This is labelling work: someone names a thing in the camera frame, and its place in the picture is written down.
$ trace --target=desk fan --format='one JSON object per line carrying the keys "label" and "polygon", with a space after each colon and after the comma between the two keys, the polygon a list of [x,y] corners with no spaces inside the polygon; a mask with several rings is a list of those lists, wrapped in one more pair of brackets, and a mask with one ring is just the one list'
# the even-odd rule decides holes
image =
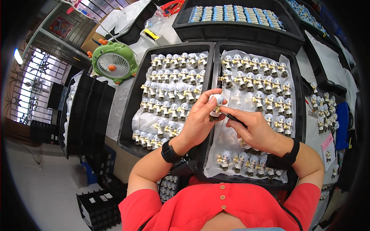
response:
{"label": "desk fan", "polygon": [[99,40],[100,46],[93,53],[87,52],[92,67],[98,75],[103,75],[120,84],[130,76],[135,76],[138,65],[134,52],[127,45]]}

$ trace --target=black crate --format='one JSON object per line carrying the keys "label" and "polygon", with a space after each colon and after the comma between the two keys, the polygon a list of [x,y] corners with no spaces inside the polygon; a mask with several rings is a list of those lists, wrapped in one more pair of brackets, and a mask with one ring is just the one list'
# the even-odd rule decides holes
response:
{"label": "black crate", "polygon": [[[153,17],[153,14],[157,11],[157,6],[154,1],[150,1],[148,5],[140,12],[135,21],[131,24],[128,31],[124,34],[116,36],[116,39],[127,45],[136,43],[140,38],[140,32],[144,30],[145,21]],[[105,39],[110,39],[111,36],[108,34]]]}
{"label": "black crate", "polygon": [[148,49],[136,72],[134,82],[131,86],[128,98],[126,101],[126,106],[123,111],[120,131],[118,133],[117,145],[118,147],[124,149],[125,151],[142,158],[148,154],[149,150],[142,148],[140,145],[136,145],[132,139],[132,118],[134,117],[137,110],[140,108],[140,103],[142,99],[142,91],[140,89],[141,85],[145,83],[147,77],[146,73],[151,67],[151,55],[152,54],[182,54],[183,52],[187,53],[198,53],[208,51],[207,59],[207,69],[204,76],[203,89],[206,91],[210,89],[210,83],[212,82],[212,64],[213,56],[215,51],[215,44],[210,42],[198,42],[198,43],[181,43],[175,45],[167,45],[161,47],[155,47]]}
{"label": "black crate", "polygon": [[[194,6],[223,6],[225,4],[239,5],[243,7],[256,7],[275,12],[283,23],[286,31],[262,26],[259,24],[243,23],[236,21],[206,21],[188,23]],[[272,45],[298,53],[305,41],[301,31],[292,17],[276,0],[253,1],[253,0],[186,0],[172,25],[181,41],[252,41]]]}
{"label": "black crate", "polygon": [[[294,81],[295,91],[296,91],[296,135],[295,138],[301,142],[305,142],[306,140],[306,106],[305,106],[305,97],[304,93],[301,89],[302,79],[299,72],[297,60],[295,54],[291,51],[282,50],[278,48],[274,48],[268,45],[260,45],[254,43],[223,43],[218,42],[216,43],[215,47],[215,62],[213,67],[213,79],[216,79],[218,76],[221,75],[222,67],[221,67],[221,54],[222,52],[231,51],[231,50],[240,50],[246,52],[247,54],[255,54],[261,55],[264,57],[268,57],[274,60],[279,60],[280,55],[284,55],[290,61],[290,68],[292,72],[292,77]],[[196,153],[199,154],[198,158],[198,172],[196,173],[196,177],[199,180],[212,182],[212,183],[249,183],[249,184],[257,184],[262,186],[268,190],[291,190],[295,187],[297,182],[297,174],[295,173],[294,169],[290,167],[287,172],[288,176],[288,183],[283,184],[281,181],[278,180],[256,180],[250,179],[243,176],[228,176],[225,174],[218,174],[214,177],[207,178],[203,174],[203,168],[206,164],[208,159],[208,153],[210,147],[213,143],[213,133],[214,128],[211,130],[210,134],[206,138],[206,140],[199,145],[199,149],[192,149],[190,155],[195,155]]]}

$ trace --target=anime figurine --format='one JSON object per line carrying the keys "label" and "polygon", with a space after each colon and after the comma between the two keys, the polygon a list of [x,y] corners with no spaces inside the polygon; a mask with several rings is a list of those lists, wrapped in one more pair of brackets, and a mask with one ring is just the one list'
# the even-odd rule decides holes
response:
{"label": "anime figurine", "polygon": [[312,82],[311,87],[312,87],[313,93],[314,94],[317,93],[317,84],[316,84],[316,82]]}
{"label": "anime figurine", "polygon": [[275,99],[276,99],[275,95],[273,94],[268,95],[267,98],[265,99],[265,103],[267,104],[266,114],[273,113]]}
{"label": "anime figurine", "polygon": [[175,137],[174,130],[177,127],[177,123],[174,121],[169,121],[168,125],[165,126],[164,131],[169,133],[169,139],[172,139]]}
{"label": "anime figurine", "polygon": [[239,82],[239,90],[243,91],[246,88],[246,84],[243,80],[243,72],[238,71],[236,73],[236,78],[234,78],[234,82]]}
{"label": "anime figurine", "polygon": [[141,85],[141,89],[144,89],[143,90],[143,93],[142,93],[142,95],[144,97],[148,97],[148,88],[149,88],[149,86],[150,86],[150,82],[149,81],[146,81],[143,85]]}
{"label": "anime figurine", "polygon": [[245,152],[241,152],[239,156],[235,156],[233,161],[235,161],[235,167],[232,168],[232,170],[235,171],[235,173],[239,173],[240,169],[242,168],[244,161],[249,159],[249,155]]}
{"label": "anime figurine", "polygon": [[164,72],[162,70],[159,70],[157,72],[157,75],[155,76],[155,78],[158,80],[158,83],[162,83],[162,76],[163,76]]}
{"label": "anime figurine", "polygon": [[248,176],[253,176],[253,173],[255,171],[254,169],[257,167],[258,161],[259,161],[258,156],[252,155],[249,158],[249,161],[245,162],[245,166],[248,167],[245,174],[247,174]]}
{"label": "anime figurine", "polygon": [[256,112],[263,112],[263,101],[264,94],[261,91],[257,91],[255,96],[252,98],[253,102],[256,102]]}
{"label": "anime figurine", "polygon": [[164,101],[161,106],[161,111],[163,111],[164,118],[167,118],[167,119],[169,119],[168,108],[169,108],[169,102]]}
{"label": "anime figurine", "polygon": [[332,160],[332,149],[329,147],[326,149],[326,162],[330,162]]}
{"label": "anime figurine", "polygon": [[178,77],[179,74],[180,72],[175,69],[172,71],[172,74],[169,76],[169,78],[173,78],[174,83],[177,83],[179,81],[179,77]]}
{"label": "anime figurine", "polygon": [[173,103],[170,109],[168,110],[168,113],[172,113],[172,121],[178,121],[177,119],[177,108],[178,107],[179,106],[176,103]]}
{"label": "anime figurine", "polygon": [[189,104],[194,104],[195,100],[193,97],[193,91],[195,87],[193,85],[188,85],[184,91],[184,95],[188,97],[189,99]]}
{"label": "anime figurine", "polygon": [[188,69],[184,68],[181,70],[180,77],[183,83],[188,83]]}
{"label": "anime figurine", "polygon": [[176,84],[176,89],[175,90],[176,90],[177,96],[180,99],[180,102],[181,103],[186,103],[186,98],[184,96],[184,91],[185,91],[184,86],[181,85],[181,84]]}
{"label": "anime figurine", "polygon": [[285,109],[285,118],[293,118],[292,114],[292,99],[287,98],[284,101],[284,109]]}
{"label": "anime figurine", "polygon": [[283,84],[283,90],[285,91],[285,93],[284,93],[285,99],[290,98],[290,88],[291,88],[290,82],[285,81],[284,84]]}
{"label": "anime figurine", "polygon": [[155,102],[154,108],[156,109],[157,116],[162,116],[161,105],[162,103],[159,100]]}
{"label": "anime figurine", "polygon": [[150,99],[149,102],[147,103],[148,107],[148,113],[153,113],[154,105],[157,102],[155,99]]}
{"label": "anime figurine", "polygon": [[230,151],[223,151],[221,155],[217,156],[217,162],[221,162],[220,168],[226,171],[229,168],[229,161],[231,157]]}
{"label": "anime figurine", "polygon": [[166,68],[171,68],[171,60],[172,55],[171,54],[166,55],[166,58],[164,59],[164,62],[166,63]]}
{"label": "anime figurine", "polygon": [[272,94],[272,88],[271,88],[271,86],[272,86],[272,81],[273,81],[273,79],[272,79],[272,77],[271,76],[267,76],[267,77],[265,77],[265,79],[263,80],[263,84],[265,85],[265,93],[266,94]]}
{"label": "anime figurine", "polygon": [[163,101],[164,96],[166,95],[167,84],[161,84],[161,87],[158,90],[158,100]]}
{"label": "anime figurine", "polygon": [[156,89],[157,89],[157,83],[151,82],[149,85],[150,98],[155,98]]}
{"label": "anime figurine", "polygon": [[136,145],[140,145],[140,131],[135,130],[134,133],[132,134],[132,139],[135,140]]}
{"label": "anime figurine", "polygon": [[204,54],[204,53],[201,53],[199,55],[199,60],[198,60],[198,63],[201,64],[203,63],[203,67],[204,69],[206,69],[207,67],[207,58],[208,58],[208,55]]}
{"label": "anime figurine", "polygon": [[188,76],[186,77],[187,79],[190,78],[190,84],[193,86],[196,86],[196,76],[197,76],[196,71],[190,70]]}
{"label": "anime figurine", "polygon": [[154,139],[154,135],[152,133],[148,133],[147,136],[145,137],[145,142],[147,143],[148,150],[153,149],[152,139]]}
{"label": "anime figurine", "polygon": [[222,95],[219,95],[219,94],[210,95],[209,99],[211,99],[212,97],[216,98],[217,104],[216,104],[216,107],[213,109],[213,111],[209,113],[209,121],[211,122],[213,120],[218,121],[218,117],[220,116],[220,106],[222,106],[222,102],[223,102]]}
{"label": "anime figurine", "polygon": [[259,59],[258,58],[253,58],[252,59],[252,73],[257,75],[258,74],[258,67],[257,67],[257,64],[259,63]]}
{"label": "anime figurine", "polygon": [[261,159],[259,160],[259,165],[257,165],[257,175],[259,178],[263,177],[265,175],[265,167],[266,167],[266,161],[267,161],[267,156],[262,156]]}
{"label": "anime figurine", "polygon": [[238,68],[238,71],[243,69],[243,65],[241,63],[242,57],[238,54],[234,55],[234,58],[232,60],[233,64],[236,64],[236,67]]}
{"label": "anime figurine", "polygon": [[226,55],[222,63],[226,66],[226,69],[231,72],[230,62],[231,62],[231,56]]}
{"label": "anime figurine", "polygon": [[293,126],[293,119],[287,118],[284,122],[284,129],[285,129],[285,136],[291,138],[292,137],[292,126]]}
{"label": "anime figurine", "polygon": [[194,67],[194,69],[197,69],[198,62],[196,61],[195,53],[190,53],[188,57],[189,57],[189,64],[191,64]]}
{"label": "anime figurine", "polygon": [[182,53],[181,57],[179,57],[180,61],[180,67],[185,68],[186,67],[186,60],[188,59],[188,53],[184,52]]}
{"label": "anime figurine", "polygon": [[144,97],[141,101],[140,106],[143,107],[143,109],[144,109],[143,112],[148,112],[148,107],[147,107],[148,101],[149,101],[149,99],[147,97]]}
{"label": "anime figurine", "polygon": [[278,116],[275,121],[275,127],[277,128],[277,132],[280,134],[283,134],[284,132],[284,122],[285,122],[285,117],[282,115]]}
{"label": "anime figurine", "polygon": [[272,88],[273,89],[276,89],[276,96],[279,97],[279,96],[283,96],[283,91],[281,90],[280,88],[280,79],[279,78],[275,78],[273,80],[273,84],[272,84]]}
{"label": "anime figurine", "polygon": [[229,70],[224,70],[223,73],[222,73],[222,76],[219,77],[220,81],[225,81],[226,88],[232,87],[232,83],[231,83],[231,80],[229,79],[229,76],[232,79],[232,72],[229,71]]}
{"label": "anime figurine", "polygon": [[179,121],[185,121],[185,117],[189,114],[189,104],[187,103],[183,103],[181,104],[181,107],[177,108],[177,111],[180,112],[180,119]]}
{"label": "anime figurine", "polygon": [[332,178],[335,178],[335,176],[338,174],[338,169],[339,165],[338,164],[334,165]]}
{"label": "anime figurine", "polygon": [[140,142],[142,147],[147,147],[146,137],[147,137],[146,132],[140,132]]}
{"label": "anime figurine", "polygon": [[244,71],[246,73],[252,72],[252,67],[251,67],[252,62],[251,62],[250,57],[248,55],[243,57],[243,60],[241,61],[241,63],[244,65]]}
{"label": "anime figurine", "polygon": [[324,117],[319,117],[318,119],[317,119],[317,123],[318,123],[318,125],[319,125],[319,134],[322,134],[322,133],[324,133]]}
{"label": "anime figurine", "polygon": [[257,74],[253,78],[253,83],[254,85],[257,86],[258,91],[264,92],[263,85],[262,85],[262,79],[263,79],[263,76],[261,74]]}
{"label": "anime figurine", "polygon": [[279,96],[275,100],[275,107],[279,109],[279,116],[285,115],[285,109],[284,109],[284,98],[282,96]]}
{"label": "anime figurine", "polygon": [[247,83],[246,89],[248,92],[254,92],[253,78],[254,78],[254,75],[251,72],[247,74],[247,77],[243,78],[244,82]]}
{"label": "anime figurine", "polygon": [[162,79],[164,80],[164,83],[165,84],[169,84],[169,77],[171,76],[172,74],[172,71],[170,70],[165,70],[163,75],[162,75]]}
{"label": "anime figurine", "polygon": [[173,62],[174,63],[174,66],[175,66],[175,69],[179,69],[180,68],[180,64],[179,64],[179,59],[180,59],[180,56],[178,55],[178,54],[174,54],[173,56],[172,56],[172,60],[171,60],[171,62]]}
{"label": "anime figurine", "polygon": [[150,80],[152,81],[152,82],[157,82],[157,71],[152,71],[151,73],[150,73],[150,76],[149,76],[149,78],[150,78]]}

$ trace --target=black plastic tray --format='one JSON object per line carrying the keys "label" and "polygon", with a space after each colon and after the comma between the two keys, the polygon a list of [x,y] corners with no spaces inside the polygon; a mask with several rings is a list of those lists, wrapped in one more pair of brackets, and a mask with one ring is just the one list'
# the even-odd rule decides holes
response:
{"label": "black plastic tray", "polygon": [[[311,13],[312,16],[316,18],[316,21],[321,24],[321,26],[324,27],[327,34],[329,36],[324,37],[324,33],[317,29],[316,27],[313,27],[311,24],[303,21],[297,14],[297,12],[291,7],[291,5],[286,0],[278,0],[288,11],[288,13],[293,17],[295,23],[301,30],[302,34],[306,35],[305,30],[309,32],[317,41],[319,41],[322,44],[327,45],[330,49],[334,50],[339,54],[339,61],[342,64],[344,68],[347,68],[348,70],[351,70],[349,67],[346,57],[343,54],[342,49],[340,48],[337,40],[334,37],[334,34],[330,31],[329,27],[325,24],[325,22],[321,19],[321,17],[316,13],[316,11],[306,2],[303,2],[301,0],[295,0],[298,4],[304,5]],[[305,37],[305,43],[311,43],[309,39]]]}
{"label": "black plastic tray", "polygon": [[[131,24],[128,31],[124,34],[116,36],[116,39],[122,43],[125,43],[126,45],[136,43],[140,38],[140,32],[144,29],[145,21],[153,17],[153,14],[156,12],[156,10],[157,6],[154,1],[150,1],[148,5],[140,12],[135,21]],[[111,36],[109,34],[105,37],[105,39],[110,38]]]}
{"label": "black plastic tray", "polygon": [[[207,21],[188,23],[194,6],[223,6],[225,4],[243,7],[257,7],[271,10],[279,17],[286,31],[259,24],[234,21]],[[293,18],[282,4],[276,0],[186,0],[172,25],[181,41],[252,41],[272,45],[298,53],[305,41]]]}
{"label": "black plastic tray", "polygon": [[[268,45],[258,45],[254,43],[218,42],[216,43],[216,47],[215,47],[213,79],[216,79],[218,76],[221,75],[222,68],[221,68],[220,57],[224,50],[226,51],[240,50],[240,51],[246,52],[247,54],[261,55],[261,56],[268,57],[274,60],[279,60],[279,57],[282,54],[289,59],[290,68],[291,68],[293,81],[294,81],[295,92],[296,92],[296,116],[295,116],[296,117],[296,122],[295,122],[296,135],[295,135],[295,138],[304,143],[306,140],[305,96],[301,89],[302,79],[301,79],[301,75],[299,72],[297,60],[295,58],[295,54],[291,51],[277,49],[277,48],[274,48]],[[290,169],[287,172],[288,183],[286,184],[283,184],[281,181],[278,181],[278,180],[269,180],[269,179],[256,180],[256,179],[250,179],[250,178],[246,178],[242,176],[228,176],[225,174],[218,174],[210,178],[205,177],[203,174],[203,168],[206,164],[206,161],[208,159],[208,153],[213,143],[213,132],[214,132],[213,129],[210,135],[207,137],[207,139],[203,142],[203,143],[206,143],[206,145],[203,146],[204,149],[198,152],[200,155],[198,159],[198,172],[196,173],[196,177],[199,180],[212,182],[212,183],[226,182],[226,183],[257,184],[268,190],[291,190],[295,187],[298,177],[292,167],[290,167]]]}
{"label": "black plastic tray", "polygon": [[182,54],[183,52],[187,53],[198,53],[208,51],[207,59],[207,69],[204,76],[203,90],[206,91],[210,89],[210,84],[212,82],[212,65],[213,65],[213,56],[215,52],[215,44],[210,42],[198,42],[198,43],[181,43],[175,45],[167,45],[161,47],[155,47],[148,49],[136,72],[134,81],[132,83],[130,92],[128,94],[127,102],[125,109],[123,111],[120,131],[118,133],[117,145],[123,150],[142,158],[150,151],[145,148],[142,148],[140,145],[136,145],[132,139],[132,118],[136,114],[137,110],[140,108],[140,103],[142,99],[142,90],[140,89],[141,85],[145,83],[147,77],[146,73],[148,68],[151,67],[151,55],[152,54]]}

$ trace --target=white-haired figurine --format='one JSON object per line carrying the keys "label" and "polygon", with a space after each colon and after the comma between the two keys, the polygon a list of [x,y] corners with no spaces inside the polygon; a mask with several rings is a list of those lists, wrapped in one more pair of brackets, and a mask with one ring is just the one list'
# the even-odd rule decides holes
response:
{"label": "white-haired figurine", "polygon": [[285,118],[293,118],[292,114],[292,99],[287,98],[284,101],[284,109],[285,109]]}
{"label": "white-haired figurine", "polygon": [[248,176],[253,176],[258,161],[259,161],[258,156],[252,155],[249,158],[249,161],[245,163],[245,166],[247,167],[247,171],[245,172],[245,174],[247,174]]}
{"label": "white-haired figurine", "polygon": [[212,97],[216,98],[217,104],[216,104],[216,107],[213,109],[213,111],[209,113],[209,121],[211,122],[213,120],[218,121],[218,117],[220,116],[220,106],[222,106],[222,102],[223,102],[223,96],[220,94],[210,95],[209,100]]}
{"label": "white-haired figurine", "polygon": [[275,78],[274,81],[273,81],[273,84],[272,84],[272,88],[276,89],[276,96],[277,97],[283,96],[283,91],[281,90],[280,85],[281,85],[280,79]]}
{"label": "white-haired figurine", "polygon": [[316,94],[317,93],[317,84],[316,84],[316,82],[312,82],[311,87],[312,87],[313,93]]}
{"label": "white-haired figurine", "polygon": [[164,62],[166,63],[166,68],[171,68],[171,60],[172,55],[171,54],[166,55],[166,58],[164,59]]}
{"label": "white-haired figurine", "polygon": [[263,112],[263,97],[264,94],[261,91],[257,91],[255,96],[252,98],[252,101],[256,102],[256,112]]}
{"label": "white-haired figurine", "polygon": [[279,116],[285,115],[285,109],[284,109],[284,98],[282,96],[279,96],[275,100],[275,107],[278,108]]}
{"label": "white-haired figurine", "polygon": [[226,55],[225,59],[222,61],[222,63],[225,65],[226,69],[229,70],[229,71],[231,71],[230,62],[231,62],[231,56]]}
{"label": "white-haired figurine", "polygon": [[173,62],[173,63],[174,63],[175,69],[179,69],[179,68],[180,68],[180,65],[179,65],[179,58],[180,58],[180,56],[179,56],[178,54],[174,54],[174,55],[172,56],[172,60],[171,60],[171,62]]}
{"label": "white-haired figurine", "polygon": [[232,170],[235,171],[235,173],[239,173],[240,169],[242,168],[244,161],[249,159],[249,155],[245,152],[241,152],[239,156],[235,156],[233,161],[235,161],[235,167],[232,168]]}
{"label": "white-haired figurine", "polygon": [[153,114],[153,110],[154,110],[154,105],[155,103],[157,102],[157,100],[155,99],[150,99],[149,102],[147,103],[147,106],[148,106],[148,113],[152,113]]}
{"label": "white-haired figurine", "polygon": [[273,108],[274,102],[275,102],[275,95],[273,94],[268,95],[267,98],[265,99],[265,103],[267,105],[266,114],[272,114],[273,109],[274,109]]}
{"label": "white-haired figurine", "polygon": [[291,138],[292,137],[292,126],[293,126],[293,119],[287,118],[284,122],[284,129],[285,129],[285,136]]}
{"label": "white-haired figurine", "polygon": [[317,123],[319,125],[319,134],[324,133],[324,117],[320,116],[317,119]]}
{"label": "white-haired figurine", "polygon": [[140,145],[140,131],[135,130],[132,134],[132,139],[135,140],[136,145]]}
{"label": "white-haired figurine", "polygon": [[185,121],[185,117],[187,116],[188,113],[186,113],[187,111],[189,111],[190,107],[189,107],[189,104],[187,103],[183,103],[181,104],[181,107],[179,107],[177,109],[178,112],[180,112],[180,119],[179,121]]}
{"label": "white-haired figurine", "polygon": [[164,118],[167,118],[167,119],[169,119],[168,108],[169,108],[169,102],[164,101],[161,106],[161,111],[163,111]]}
{"label": "white-haired figurine", "polygon": [[217,156],[217,162],[220,162],[220,168],[224,171],[228,170],[229,168],[230,157],[231,152],[227,150],[223,151],[221,155]]}
{"label": "white-haired figurine", "polygon": [[259,178],[265,175],[266,161],[267,161],[267,156],[262,156],[261,159],[259,160],[259,165],[257,166],[258,171],[256,175]]}
{"label": "white-haired figurine", "polygon": [[219,77],[220,81],[225,81],[226,88],[232,87],[232,83],[231,83],[231,80],[229,79],[229,77],[232,79],[232,72],[229,71],[229,70],[224,70],[223,73],[222,73],[222,76]]}
{"label": "white-haired figurine", "polygon": [[143,107],[143,112],[148,112],[148,107],[147,107],[148,101],[149,99],[147,97],[143,97],[141,104],[140,104],[140,106]]}
{"label": "white-haired figurine", "polygon": [[168,110],[168,113],[172,114],[172,121],[178,121],[177,119],[177,108],[179,106],[176,103],[171,104],[170,109]]}
{"label": "white-haired figurine", "polygon": [[149,88],[149,86],[150,86],[150,82],[149,81],[146,81],[143,85],[141,85],[141,89],[144,89],[143,90],[143,93],[142,93],[142,95],[144,97],[148,97],[148,88]]}
{"label": "white-haired figurine", "polygon": [[280,134],[283,134],[284,132],[284,122],[285,122],[285,117],[282,115],[278,116],[275,121],[275,127],[277,128],[277,132]]}

